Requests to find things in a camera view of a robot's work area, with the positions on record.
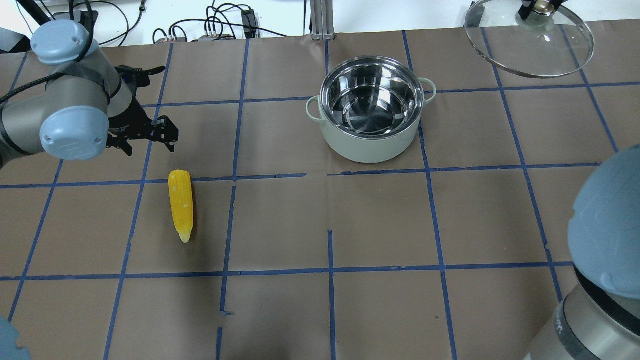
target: blue joint cap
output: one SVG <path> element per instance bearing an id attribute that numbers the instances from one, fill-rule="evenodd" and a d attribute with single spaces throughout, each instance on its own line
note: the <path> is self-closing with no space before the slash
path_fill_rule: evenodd
<path id="1" fill-rule="evenodd" d="M 640 145 L 603 163 L 582 187 L 569 221 L 569 251 L 601 289 L 640 300 Z"/>
<path id="2" fill-rule="evenodd" d="M 0 316 L 0 354 L 4 360 L 31 360 L 29 350 L 15 344 L 19 336 L 18 330 Z"/>
<path id="3" fill-rule="evenodd" d="M 82 52 L 88 38 L 89 32 L 75 21 L 49 21 L 33 33 L 31 48 L 43 64 L 61 65 L 74 61 Z M 87 56 L 98 48 L 98 42 L 94 40 Z"/>
<path id="4" fill-rule="evenodd" d="M 56 111 L 40 128 L 46 152 L 63 160 L 88 160 L 107 146 L 109 119 L 91 106 L 72 106 Z"/>

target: blue tape grid line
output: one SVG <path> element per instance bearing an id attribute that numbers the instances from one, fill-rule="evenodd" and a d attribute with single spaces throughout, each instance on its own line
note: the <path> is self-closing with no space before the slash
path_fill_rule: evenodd
<path id="1" fill-rule="evenodd" d="M 573 168 L 573 167 L 598 167 L 600 163 L 575 163 L 575 164 L 538 164 L 527 165 L 529 169 L 538 168 Z M 361 170 L 361 171 L 343 171 L 338 174 L 328 174 L 327 176 L 353 176 L 353 175 L 376 175 L 376 174 L 416 174 L 429 172 L 452 172 L 452 171 L 484 171 L 484 170 L 514 170 L 523 169 L 522 165 L 496 165 L 496 166 L 484 166 L 484 167 L 446 167 L 446 168 L 429 168 L 427 170 L 423 168 L 406 168 L 406 169 L 393 169 L 393 170 Z M 283 178 L 295 178 L 305 177 L 307 173 L 297 174 L 269 174 L 269 175 L 247 175 L 237 176 L 236 180 L 260 180 L 260 179 L 283 179 Z M 194 183 L 208 182 L 208 181 L 233 181 L 232 176 L 220 176 L 220 177 L 193 177 L 191 181 Z M 114 185 L 139 185 L 145 184 L 166 184 L 167 179 L 151 179 L 151 180 L 121 180 L 121 181 L 92 181 L 83 183 L 57 183 L 56 187 L 74 187 L 74 186 L 114 186 Z M 14 184 L 14 185 L 0 185 L 2 189 L 27 189 L 27 188 L 50 188 L 52 184 Z"/>
<path id="2" fill-rule="evenodd" d="M 238 120 L 236 126 L 236 145 L 234 147 L 234 167 L 233 167 L 233 182 L 238 181 L 238 157 L 240 153 L 240 133 L 242 131 L 242 114 L 244 108 L 244 88 L 246 85 L 246 68 L 249 59 L 249 44 L 250 39 L 246 39 L 244 44 L 244 58 L 242 68 L 242 79 L 240 82 L 240 100 L 238 102 Z M 225 313 L 227 306 L 227 286 L 228 286 L 228 273 L 229 273 L 229 257 L 231 255 L 231 237 L 234 224 L 234 204 L 236 203 L 236 186 L 231 187 L 231 200 L 229 205 L 229 220 L 227 223 L 227 244 L 225 245 L 225 264 L 223 267 L 222 287 L 220 290 L 220 312 Z M 222 335 L 224 328 L 218 328 L 218 342 L 216 344 L 216 358 L 219 360 L 222 352 Z"/>
<path id="3" fill-rule="evenodd" d="M 573 266 L 571 261 L 554 262 L 555 267 Z M 492 264 L 458 264 L 445 265 L 446 270 L 490 270 L 513 268 L 544 268 L 546 261 L 541 263 L 492 263 Z M 350 272 L 404 272 L 404 271 L 440 271 L 440 265 L 411 265 L 411 266 L 357 266 L 344 268 L 300 268 L 285 270 L 238 270 L 238 271 L 209 271 L 209 272 L 169 272 L 125 274 L 125 279 L 174 279 L 180 277 L 238 277 L 238 276 L 274 276 L 274 275 L 302 275 L 302 274 L 330 274 Z M 57 281 L 57 280 L 104 280 L 119 279 L 120 274 L 83 274 L 83 275 L 32 275 L 25 281 Z M 20 276 L 2 276 L 1 281 L 20 281 Z"/>
<path id="4" fill-rule="evenodd" d="M 18 85 L 18 78 L 20 77 L 20 74 L 22 74 L 22 69 L 24 68 L 24 64 L 27 62 L 27 55 L 29 53 L 24 53 L 24 56 L 22 57 L 22 62 L 20 63 L 20 67 L 18 68 L 18 72 L 15 74 L 15 78 L 13 79 L 13 83 L 11 84 L 11 88 L 9 89 L 9 92 L 12 92 L 16 85 Z"/>
<path id="5" fill-rule="evenodd" d="M 60 171 L 62 170 L 62 164 L 64 164 L 64 160 L 60 160 L 58 163 L 58 169 L 56 170 L 56 176 L 53 179 L 53 184 L 51 184 L 51 190 L 49 190 L 49 196 L 47 197 L 47 202 L 45 203 L 44 209 L 42 210 L 42 216 L 40 217 L 40 222 L 38 223 L 38 229 L 36 230 L 36 234 L 33 237 L 33 243 L 31 243 L 31 249 L 29 250 L 29 256 L 27 257 L 27 261 L 24 264 L 24 269 L 22 271 L 22 276 L 20 277 L 20 283 L 18 283 L 18 289 L 15 292 L 15 296 L 13 298 L 13 304 L 11 305 L 11 310 L 9 311 L 9 316 L 7 320 L 11 322 L 13 320 L 13 316 L 15 314 L 15 309 L 18 306 L 18 301 L 20 300 L 20 294 L 22 293 L 22 287 L 24 286 L 24 281 L 26 280 L 27 273 L 29 272 L 29 266 L 31 265 L 31 260 L 33 260 L 33 254 L 35 253 L 36 246 L 38 245 L 38 240 L 40 239 L 40 233 L 42 232 L 42 226 L 44 225 L 44 221 L 47 218 L 47 212 L 49 210 L 49 206 L 51 205 L 51 199 L 53 198 L 53 193 L 56 189 L 56 183 L 58 182 L 58 178 L 60 177 Z"/>
<path id="6" fill-rule="evenodd" d="M 578 57 L 575 55 L 575 51 L 573 51 L 573 46 L 571 45 L 571 41 L 569 41 L 569 36 L 567 36 L 566 31 L 564 30 L 564 26 L 560 26 L 560 30 L 562 31 L 564 42 L 566 42 L 566 45 L 569 47 L 575 66 L 580 67 L 580 63 L 578 62 Z M 609 125 L 607 124 L 607 121 L 604 118 L 604 115 L 602 115 L 602 111 L 600 110 L 600 106 L 598 105 L 598 101 L 596 100 L 596 97 L 593 94 L 591 85 L 587 80 L 587 75 L 584 73 L 584 70 L 580 69 L 580 75 L 582 76 L 582 81 L 584 82 L 584 85 L 587 88 L 587 92 L 589 93 L 591 102 L 593 103 L 593 106 L 595 107 L 595 110 L 598 113 L 598 117 L 600 118 L 602 127 L 604 127 L 604 131 L 607 133 L 607 136 L 609 137 L 609 142 L 611 142 L 611 147 L 613 147 L 614 152 L 618 152 L 618 146 L 616 145 L 616 141 L 614 140 L 613 135 L 611 134 L 611 130 L 609 129 Z"/>
<path id="7" fill-rule="evenodd" d="M 640 81 L 630 81 L 627 83 L 598 83 L 589 84 L 591 88 L 605 88 L 612 86 L 640 86 Z M 509 91 L 521 91 L 521 90 L 550 90 L 550 89 L 577 89 L 587 88 L 585 84 L 574 85 L 539 85 L 539 86 L 509 86 L 504 87 L 503 90 Z M 448 89 L 438 90 L 439 94 L 455 94 L 455 93 L 468 93 L 468 92 L 499 92 L 500 88 L 472 88 L 472 89 Z M 256 102 L 278 102 L 278 101 L 306 101 L 311 96 L 298 96 L 298 97 L 273 97 L 265 99 L 244 99 L 245 104 Z M 170 108 L 172 106 L 198 106 L 198 105 L 223 105 L 223 104 L 239 104 L 240 100 L 217 100 L 217 101 L 193 101 L 193 102 L 168 102 L 164 104 L 145 104 L 143 108 Z"/>
<path id="8" fill-rule="evenodd" d="M 250 40 L 246 39 L 246 43 L 244 45 L 244 63 L 242 67 L 242 80 L 240 84 L 240 101 L 238 102 L 239 105 L 238 105 L 238 122 L 236 126 L 236 146 L 234 148 L 234 174 L 233 174 L 234 182 L 237 181 L 237 175 L 238 175 L 238 156 L 240 153 L 240 132 L 242 130 L 242 112 L 244 108 L 244 86 L 246 83 L 246 66 L 247 66 L 247 59 L 249 57 L 249 43 L 250 43 Z"/>
<path id="9" fill-rule="evenodd" d="M 335 287 L 333 285 L 333 278 L 335 270 L 333 268 L 333 230 L 328 231 L 328 248 L 329 248 L 329 332 L 331 339 L 331 360 L 335 360 L 336 357 L 336 342 L 335 342 Z"/>
<path id="10" fill-rule="evenodd" d="M 171 57 L 173 54 L 173 44 L 170 44 L 169 47 L 169 55 L 166 59 L 166 70 L 164 71 L 164 76 L 162 80 L 162 87 L 160 88 L 160 94 L 158 97 L 158 103 L 162 102 L 162 98 L 164 96 L 164 88 L 166 86 L 166 78 L 169 74 L 171 64 Z M 160 107 L 156 108 L 156 114 L 154 115 L 154 120 L 158 118 L 160 112 Z M 136 207 L 133 212 L 133 219 L 131 220 L 131 230 L 129 231 L 129 239 L 127 240 L 127 248 L 125 250 L 124 259 L 122 260 L 122 269 L 120 271 L 120 277 L 118 278 L 118 289 L 116 290 L 116 298 L 113 303 L 113 312 L 111 313 L 111 321 L 109 323 L 109 332 L 107 334 L 107 341 L 104 347 L 104 357 L 103 360 L 109 359 L 109 351 L 111 351 L 111 340 L 113 339 L 113 329 L 115 328 L 116 319 L 118 316 L 118 307 L 120 305 L 120 297 L 122 296 L 122 287 L 124 285 L 125 275 L 127 273 L 127 265 L 129 264 L 129 255 L 131 254 L 131 240 L 136 232 L 136 224 L 138 223 L 138 214 L 140 213 L 140 204 L 142 203 L 142 195 L 145 190 L 145 183 L 147 179 L 147 170 L 149 167 L 149 159 L 151 158 L 151 150 L 153 143 L 151 141 L 148 142 L 147 145 L 147 155 L 145 157 L 145 164 L 142 170 L 142 177 L 140 180 L 140 190 L 138 192 L 138 199 L 136 201 Z"/>
<path id="11" fill-rule="evenodd" d="M 406 37 L 406 31 L 402 31 L 402 37 L 404 40 L 404 50 L 406 51 L 407 62 L 409 69 L 413 71 L 413 62 L 411 59 L 411 51 L 409 49 L 409 42 Z M 453 360 L 458 360 L 458 351 L 456 350 L 456 337 L 453 329 L 453 320 L 451 316 L 451 305 L 449 303 L 449 289 L 447 287 L 447 274 L 446 265 L 444 261 L 444 255 L 442 253 L 442 242 L 440 241 L 440 228 L 438 226 L 438 215 L 436 212 L 435 198 L 433 196 L 433 186 L 431 182 L 431 171 L 429 171 L 429 159 L 427 157 L 426 146 L 424 143 L 424 133 L 422 131 L 422 123 L 418 125 L 418 135 L 420 136 L 420 147 L 422 150 L 422 160 L 424 162 L 425 175 L 427 180 L 427 190 L 429 193 L 429 206 L 431 208 L 431 218 L 433 221 L 433 230 L 436 239 L 436 248 L 438 250 L 438 267 L 440 270 L 440 280 L 442 282 L 442 296 L 444 300 L 445 314 L 447 317 L 447 329 L 449 331 L 449 345 L 451 347 L 451 357 Z"/>
<path id="12" fill-rule="evenodd" d="M 489 57 L 493 57 L 491 46 L 489 45 L 489 41 L 487 39 L 486 33 L 484 29 L 481 29 L 484 43 L 487 48 L 487 53 Z M 524 173 L 525 180 L 527 182 L 527 187 L 529 189 L 529 196 L 531 198 L 531 204 L 533 206 L 534 213 L 536 215 L 536 221 L 538 222 L 538 229 L 540 230 L 540 237 L 542 238 L 542 244 L 545 249 L 545 254 L 547 255 L 547 263 L 549 266 L 549 270 L 551 272 L 551 278 L 554 283 L 554 288 L 556 289 L 556 296 L 558 302 L 562 302 L 563 296 L 562 291 L 560 290 L 560 283 L 557 278 L 556 268 L 554 266 L 554 260 L 551 255 L 551 251 L 547 248 L 547 234 L 545 232 L 545 226 L 542 224 L 542 217 L 540 216 L 540 209 L 538 208 L 538 201 L 536 200 L 536 194 L 533 191 L 533 185 L 531 184 L 531 177 L 529 176 L 529 170 L 527 168 L 527 163 L 524 158 L 524 154 L 522 152 L 522 147 L 520 146 L 520 141 L 518 139 L 518 133 L 516 132 L 515 123 L 513 122 L 513 117 L 511 116 L 511 110 L 509 109 L 509 103 L 507 102 L 507 97 L 502 87 L 502 81 L 500 80 L 500 74 L 498 73 L 498 68 L 493 66 L 493 73 L 495 75 L 495 80 L 498 82 L 498 87 L 500 88 L 500 96 L 502 97 L 502 103 L 504 105 L 504 111 L 506 112 L 507 119 L 509 120 L 509 126 L 511 128 L 511 134 L 513 135 L 513 141 L 515 142 L 516 148 L 518 149 L 518 157 L 520 158 L 520 163 L 522 165 L 522 172 Z"/>

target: table surface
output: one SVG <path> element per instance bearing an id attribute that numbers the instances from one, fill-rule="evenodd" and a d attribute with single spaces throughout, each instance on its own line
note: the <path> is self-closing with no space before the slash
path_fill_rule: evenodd
<path id="1" fill-rule="evenodd" d="M 180 141 L 7 164 L 0 315 L 35 359 L 520 359 L 576 283 L 575 196 L 640 142 L 640 20 L 590 27 L 591 63 L 551 80 L 493 68 L 463 29 L 105 49 L 167 66 L 138 99 Z M 304 110 L 364 54 L 439 89 L 411 146 L 374 165 L 334 153 Z M 47 73 L 31 53 L 0 63 L 1 93 Z"/>

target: white wall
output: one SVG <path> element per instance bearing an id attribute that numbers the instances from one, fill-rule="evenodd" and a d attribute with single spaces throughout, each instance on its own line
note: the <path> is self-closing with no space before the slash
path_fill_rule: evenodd
<path id="1" fill-rule="evenodd" d="M 217 0 L 222 4 L 228 0 Z M 113 0 L 133 24 L 138 16 L 138 0 Z M 259 17 L 260 26 L 289 36 L 303 34 L 303 0 L 242 0 Z M 52 12 L 65 12 L 68 0 L 46 0 Z M 148 0 L 140 25 L 125 45 L 151 44 L 156 28 L 167 29 L 175 21 L 203 19 L 209 0 Z M 334 0 L 334 25 L 338 33 L 392 31 L 400 29 L 457 28 L 462 26 L 471 0 Z M 640 0 L 569 0 L 566 6 L 585 21 L 640 19 Z M 100 15 L 95 28 L 98 41 L 107 40 L 125 30 L 125 22 L 115 8 L 95 4 Z M 24 12 L 31 29 L 38 25 Z M 239 11 L 228 12 L 230 22 L 242 23 Z M 204 35 L 201 22 L 181 24 L 189 40 Z M 0 0 L 0 27 L 31 36 L 14 0 Z"/>

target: metal frame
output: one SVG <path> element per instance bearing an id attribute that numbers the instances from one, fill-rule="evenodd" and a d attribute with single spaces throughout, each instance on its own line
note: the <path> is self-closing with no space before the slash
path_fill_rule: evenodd
<path id="1" fill-rule="evenodd" d="M 311 0 L 311 37 L 314 40 L 333 40 L 333 0 Z"/>

